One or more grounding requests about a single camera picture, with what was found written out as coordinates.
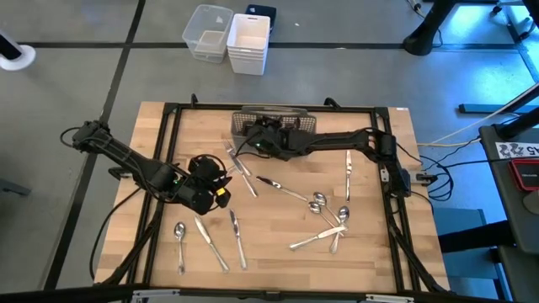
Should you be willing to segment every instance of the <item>wooden tabletop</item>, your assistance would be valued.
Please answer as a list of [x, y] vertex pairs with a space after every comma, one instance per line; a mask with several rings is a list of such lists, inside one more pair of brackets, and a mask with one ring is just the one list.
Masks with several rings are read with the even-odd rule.
[[[154, 102], [141, 104], [131, 147], [146, 157], [153, 154], [163, 105]], [[390, 108], [389, 112], [392, 132], [398, 142], [418, 156], [408, 109]], [[371, 126], [368, 114], [311, 114], [317, 117], [318, 133]], [[186, 167], [191, 157], [210, 153], [230, 167], [232, 161], [223, 149], [221, 140], [231, 138], [231, 116], [232, 111], [227, 110], [183, 110], [173, 162]], [[167, 152], [168, 136], [165, 138], [161, 160]], [[234, 173], [233, 180], [227, 186], [232, 193], [228, 207], [233, 208], [238, 217], [248, 270], [240, 268], [228, 208], [212, 211], [202, 217], [213, 242], [230, 267], [230, 273], [224, 274], [196, 228], [195, 213], [182, 205], [166, 205], [151, 285], [235, 290], [395, 292], [377, 165], [358, 151], [352, 151], [351, 155], [351, 201], [347, 204], [350, 208], [349, 230], [340, 238], [336, 254], [328, 251], [332, 237], [292, 252], [289, 244], [329, 228], [328, 223], [321, 216], [312, 214], [305, 202], [251, 177], [259, 192], [259, 197], [255, 199], [243, 179]], [[403, 167], [420, 168], [404, 153], [399, 151], [398, 156]], [[289, 162], [242, 156], [254, 176], [271, 178], [307, 197], [312, 197], [315, 191], [324, 193], [334, 212], [345, 204], [344, 159], [345, 151], [318, 151]], [[131, 180], [122, 180], [115, 203], [135, 188]], [[419, 185], [413, 185], [413, 190], [427, 195], [426, 189]], [[112, 215], [96, 273], [97, 282], [111, 275], [131, 249], [143, 196], [144, 193], [139, 192]], [[406, 198], [406, 206], [416, 254], [437, 282], [449, 289], [429, 204], [413, 195]], [[184, 222], [187, 227], [184, 238], [186, 273], [183, 276], [177, 274], [179, 245], [173, 235], [178, 221]], [[411, 289], [408, 264], [402, 251], [400, 254], [404, 282], [406, 288]], [[143, 252], [139, 268], [143, 268], [145, 260], [146, 252]], [[142, 269], [137, 271], [137, 282], [141, 281], [141, 272]]]

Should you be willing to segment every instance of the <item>concrete floor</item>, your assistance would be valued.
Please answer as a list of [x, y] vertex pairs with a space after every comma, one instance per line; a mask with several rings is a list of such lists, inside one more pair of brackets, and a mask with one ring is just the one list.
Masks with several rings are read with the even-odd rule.
[[[241, 13], [251, 2], [147, 1], [135, 42], [183, 42], [184, 27], [201, 3]], [[278, 9], [273, 42], [400, 43], [421, 22], [404, 0], [256, 3]], [[137, 0], [3, 0], [0, 29], [17, 41], [124, 42], [136, 5]], [[425, 3], [424, 11], [429, 7]], [[444, 42], [512, 45], [505, 15], [490, 18], [491, 9], [455, 8], [441, 27]], [[33, 190], [27, 198], [0, 193], [0, 292], [42, 286], [84, 159], [61, 145], [58, 136], [67, 127], [99, 117], [121, 49], [51, 47], [37, 53], [35, 64], [23, 72], [0, 71], [0, 178]], [[196, 61], [186, 49], [134, 49], [109, 123], [116, 138], [129, 141], [141, 101], [188, 102], [196, 93], [203, 103], [320, 104], [331, 96], [342, 105], [409, 107], [417, 140], [429, 142], [482, 117], [456, 113], [458, 104], [504, 104], [533, 83], [517, 50], [442, 48], [417, 57], [403, 50], [274, 48], [264, 76], [253, 77], [234, 74], [227, 59], [221, 65]], [[468, 141], [477, 134], [472, 129], [452, 141]], [[421, 149], [434, 158], [450, 151]], [[483, 158], [480, 145], [475, 145], [446, 162]], [[117, 187], [106, 172], [111, 166], [100, 157], [93, 170], [59, 287], [92, 282], [88, 256]], [[436, 207], [483, 209], [487, 221], [504, 219], [487, 165], [453, 171], [454, 195]], [[491, 284], [478, 287], [481, 291], [467, 294], [493, 296]]]

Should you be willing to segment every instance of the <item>spoon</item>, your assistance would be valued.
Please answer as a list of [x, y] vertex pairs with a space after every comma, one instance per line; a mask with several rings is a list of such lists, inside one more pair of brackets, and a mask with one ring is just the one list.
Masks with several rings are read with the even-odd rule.
[[184, 266], [184, 254], [182, 252], [182, 239], [185, 236], [185, 224], [183, 222], [178, 222], [174, 227], [174, 235], [179, 241], [179, 260], [178, 260], [178, 274], [182, 275], [185, 273]]
[[321, 215], [322, 218], [323, 218], [329, 225], [331, 225], [331, 227], [335, 227], [335, 225], [334, 225], [330, 220], [328, 220], [328, 217], [326, 217], [325, 214], [322, 213], [322, 208], [320, 207], [320, 204], [318, 204], [318, 203], [316, 203], [316, 202], [309, 202], [309, 210], [310, 210], [313, 214]]
[[324, 206], [326, 210], [329, 211], [329, 213], [335, 218], [337, 221], [337, 224], [340, 223], [339, 218], [329, 209], [328, 207], [328, 200], [326, 199], [326, 196], [319, 192], [314, 192], [312, 194], [312, 197], [314, 198], [314, 202], [320, 204], [321, 206]]
[[[350, 218], [350, 210], [348, 209], [348, 206], [343, 206], [339, 208], [340, 226], [344, 226], [346, 221], [349, 218]], [[331, 247], [329, 248], [329, 251], [331, 253], [336, 253], [338, 245], [339, 245], [339, 234], [336, 234], [334, 238], [334, 242], [331, 243]]]

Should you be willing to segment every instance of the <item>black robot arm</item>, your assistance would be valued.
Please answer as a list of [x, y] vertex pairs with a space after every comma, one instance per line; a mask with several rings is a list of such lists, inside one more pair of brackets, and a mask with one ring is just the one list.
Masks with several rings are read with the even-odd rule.
[[116, 140], [109, 127], [99, 121], [87, 121], [73, 135], [72, 147], [81, 152], [103, 154], [130, 172], [133, 180], [154, 198], [180, 203], [204, 215], [215, 201], [226, 207], [230, 193], [225, 186], [232, 178], [208, 156], [194, 157], [188, 170], [172, 163], [148, 159]]
[[260, 153], [288, 161], [311, 152], [357, 150], [369, 160], [383, 164], [390, 193], [411, 195], [410, 175], [397, 158], [397, 139], [384, 131], [365, 128], [351, 132], [311, 134], [297, 127], [282, 127], [278, 120], [262, 118], [243, 127], [247, 144]]

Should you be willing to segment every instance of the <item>white plastic bin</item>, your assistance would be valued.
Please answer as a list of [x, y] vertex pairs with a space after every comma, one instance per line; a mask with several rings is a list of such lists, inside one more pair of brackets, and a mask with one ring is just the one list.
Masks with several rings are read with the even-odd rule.
[[264, 59], [241, 59], [230, 58], [232, 70], [236, 73], [247, 75], [262, 76], [266, 65], [266, 57]]
[[215, 5], [201, 4], [196, 8], [182, 34], [194, 58], [222, 62], [233, 14], [232, 10]]
[[227, 40], [228, 55], [236, 73], [263, 75], [270, 40], [270, 17], [237, 13]]

